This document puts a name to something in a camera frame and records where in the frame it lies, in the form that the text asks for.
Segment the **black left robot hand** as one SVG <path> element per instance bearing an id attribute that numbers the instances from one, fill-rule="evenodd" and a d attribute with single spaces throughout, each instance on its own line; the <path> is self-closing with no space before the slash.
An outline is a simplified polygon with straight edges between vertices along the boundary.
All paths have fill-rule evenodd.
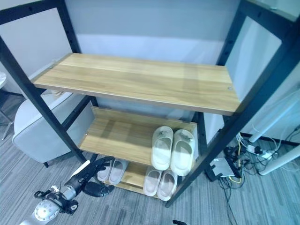
<path id="1" fill-rule="evenodd" d="M 75 195 L 79 195 L 82 191 L 93 197 L 103 197 L 114 190 L 114 186 L 105 186 L 103 183 L 96 183 L 90 179 L 97 175 L 99 171 L 104 171 L 110 165 L 114 157 L 103 157 L 94 162 L 90 162 L 77 174 L 73 175 L 65 186 L 72 187 Z"/>

